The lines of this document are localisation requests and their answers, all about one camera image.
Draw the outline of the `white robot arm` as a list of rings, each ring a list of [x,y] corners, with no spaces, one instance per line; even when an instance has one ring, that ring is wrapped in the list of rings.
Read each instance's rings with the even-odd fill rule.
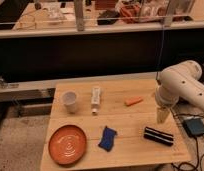
[[[199,82],[201,66],[193,60],[187,60],[163,69],[155,91],[157,123],[164,123],[170,109],[180,98],[188,101],[204,112],[204,85]]]

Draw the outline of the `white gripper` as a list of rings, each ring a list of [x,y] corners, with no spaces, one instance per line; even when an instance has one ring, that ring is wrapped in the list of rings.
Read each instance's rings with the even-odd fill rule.
[[[178,96],[164,87],[158,87],[155,91],[156,103],[160,106],[157,108],[157,123],[164,123],[169,115],[170,107],[178,102]]]

